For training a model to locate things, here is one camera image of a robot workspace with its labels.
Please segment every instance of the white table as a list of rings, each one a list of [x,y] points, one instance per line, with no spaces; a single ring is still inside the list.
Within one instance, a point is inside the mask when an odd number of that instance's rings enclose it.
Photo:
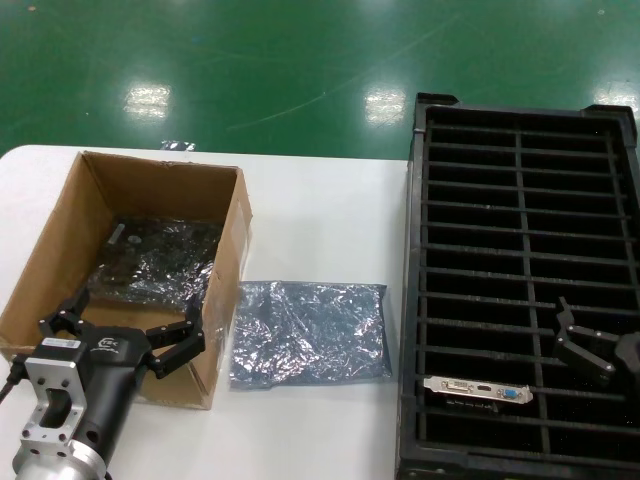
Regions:
[[[0,159],[0,309],[79,150],[25,146]],[[240,166],[254,214],[244,279],[386,284],[400,331],[406,162],[88,150]],[[209,412],[134,405],[109,467],[115,480],[393,478],[395,382],[235,392],[228,364],[227,349]],[[11,460],[34,406],[27,382],[0,406],[0,479],[15,478]]]

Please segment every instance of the cable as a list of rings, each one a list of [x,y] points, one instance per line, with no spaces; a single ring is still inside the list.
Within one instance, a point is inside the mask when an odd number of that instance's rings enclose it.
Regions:
[[[5,398],[7,398],[9,392],[11,392],[14,386],[20,383],[20,380],[29,378],[29,375],[27,374],[27,367],[25,365],[27,358],[29,358],[29,356],[25,355],[24,353],[19,353],[15,357],[13,357],[13,360],[11,361],[11,369],[9,370],[9,376],[7,377],[7,383],[5,383],[4,387],[2,387],[2,390],[0,390],[0,403],[2,403]]]
[[[2,390],[0,390],[0,403],[2,403],[5,398],[7,398],[7,395],[9,395],[9,392],[11,392],[12,389],[13,384],[8,382],[4,385],[4,387],[2,387]]]

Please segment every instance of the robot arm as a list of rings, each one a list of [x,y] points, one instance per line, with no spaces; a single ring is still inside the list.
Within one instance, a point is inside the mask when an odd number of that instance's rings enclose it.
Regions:
[[[45,338],[33,353],[13,359],[0,401],[22,379],[31,381],[38,399],[13,461],[18,480],[108,478],[107,466],[146,372],[164,378],[205,349],[193,298],[184,321],[146,332],[94,326],[82,319],[88,303],[86,289],[63,302],[39,321]],[[56,338],[61,331],[75,339]]]

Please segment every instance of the black grid tray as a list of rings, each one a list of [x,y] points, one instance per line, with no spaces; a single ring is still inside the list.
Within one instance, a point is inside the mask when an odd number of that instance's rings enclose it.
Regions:
[[[640,413],[623,388],[552,355],[560,296],[578,325],[640,330],[635,146],[626,107],[418,96],[399,478],[640,478]],[[427,375],[526,384],[534,400],[451,410]]]

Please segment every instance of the gripper logo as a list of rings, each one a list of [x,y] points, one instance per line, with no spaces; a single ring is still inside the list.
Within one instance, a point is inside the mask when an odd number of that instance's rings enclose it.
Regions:
[[[120,353],[117,350],[118,342],[115,338],[105,337],[98,342],[98,346],[92,348],[91,351],[99,351],[99,352],[111,352],[111,353]]]

